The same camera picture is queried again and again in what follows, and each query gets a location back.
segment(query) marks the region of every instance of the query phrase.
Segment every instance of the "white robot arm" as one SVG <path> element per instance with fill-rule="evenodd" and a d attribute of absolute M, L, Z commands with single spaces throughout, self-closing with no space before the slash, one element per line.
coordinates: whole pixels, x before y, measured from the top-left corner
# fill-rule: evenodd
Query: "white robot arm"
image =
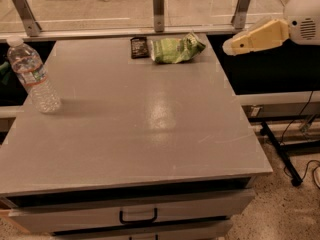
<path fill-rule="evenodd" d="M 265 18 L 223 44 L 228 55 L 279 47 L 287 39 L 320 45 L 320 0 L 285 0 L 283 19 Z"/>

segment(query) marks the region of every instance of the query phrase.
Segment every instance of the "table top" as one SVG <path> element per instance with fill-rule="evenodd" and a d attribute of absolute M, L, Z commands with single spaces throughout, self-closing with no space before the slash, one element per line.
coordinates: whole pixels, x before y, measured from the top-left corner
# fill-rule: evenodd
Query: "table top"
<path fill-rule="evenodd" d="M 131 59 L 130 38 L 57 41 L 46 66 L 63 107 L 21 107 L 0 149 L 0 196 L 272 172 L 201 39 L 192 61 L 163 65 Z"/>

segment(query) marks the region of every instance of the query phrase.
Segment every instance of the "floor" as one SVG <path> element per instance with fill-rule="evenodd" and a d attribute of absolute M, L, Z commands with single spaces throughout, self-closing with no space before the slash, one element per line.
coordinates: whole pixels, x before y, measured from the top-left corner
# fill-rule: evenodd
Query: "floor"
<path fill-rule="evenodd" d="M 320 139 L 320 122 L 314 123 L 307 135 L 299 130 L 299 122 L 290 126 L 284 141 Z M 287 122 L 271 123 L 270 128 L 280 138 Z M 254 183 L 255 199 L 240 215 L 231 217 L 233 227 L 226 240 L 316 240 L 320 234 L 320 189 L 313 182 L 312 169 L 320 166 L 320 149 L 316 154 L 291 158 L 300 176 L 306 164 L 312 162 L 304 182 L 293 187 L 284 173 L 284 165 L 267 137 L 259 133 L 260 125 L 253 125 L 274 170 L 269 176 L 259 177 Z M 7 221 L 0 219 L 0 240 L 49 240 L 47 235 L 21 233 Z"/>

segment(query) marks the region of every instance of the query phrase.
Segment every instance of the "metal frame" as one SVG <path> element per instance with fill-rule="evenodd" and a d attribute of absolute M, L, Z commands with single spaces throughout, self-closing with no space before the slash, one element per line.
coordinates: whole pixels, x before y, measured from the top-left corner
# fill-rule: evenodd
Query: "metal frame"
<path fill-rule="evenodd" d="M 41 32 L 40 25 L 36 22 L 36 19 L 30 9 L 27 0 L 12 0 L 16 7 L 19 16 L 22 20 L 24 29 L 28 36 L 39 36 Z"/>
<path fill-rule="evenodd" d="M 251 0 L 238 0 L 236 11 L 231 23 L 235 29 L 243 29 L 246 24 L 247 13 Z"/>
<path fill-rule="evenodd" d="M 189 32 L 205 33 L 207 35 L 224 35 L 234 34 L 232 25 L 218 26 L 166 26 L 165 34 L 184 34 Z M 16 33 L 0 33 L 0 43 L 5 43 L 9 35 L 19 35 L 26 41 L 57 41 L 70 39 L 86 39 L 86 38 L 104 38 L 104 37 L 133 37 L 133 36 L 152 36 L 159 35 L 153 28 L 124 28 L 124 29 L 96 29 L 96 30 L 65 30 L 65 31 L 48 31 L 41 32 L 39 36 L 28 36 L 25 32 Z"/>
<path fill-rule="evenodd" d="M 153 0 L 153 24 L 155 32 L 164 31 L 164 0 Z"/>
<path fill-rule="evenodd" d="M 295 144 L 286 144 L 280 145 L 278 140 L 275 138 L 273 132 L 270 130 L 268 124 L 266 122 L 261 123 L 262 129 L 260 131 L 261 135 L 267 135 L 272 145 L 275 147 L 279 157 L 282 159 L 286 168 L 290 172 L 292 176 L 291 184 L 295 187 L 298 187 L 302 184 L 303 179 L 300 177 L 299 173 L 296 171 L 295 167 L 291 163 L 290 155 L 288 152 L 290 151 L 299 151 L 299 150 L 315 150 L 315 152 L 319 151 L 320 148 L 320 140 L 318 141 L 310 141 L 310 142 L 300 142 Z"/>

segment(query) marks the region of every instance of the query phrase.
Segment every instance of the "plastic water bottle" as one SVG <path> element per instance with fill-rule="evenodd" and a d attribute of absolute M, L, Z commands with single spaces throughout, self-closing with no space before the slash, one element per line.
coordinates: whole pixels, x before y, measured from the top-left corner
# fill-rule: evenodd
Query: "plastic water bottle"
<path fill-rule="evenodd" d="M 42 113 L 54 113 L 61 107 L 61 100 L 52 86 L 47 70 L 36 50 L 22 38 L 10 36 L 7 57 L 21 84 L 31 96 L 32 103 Z"/>

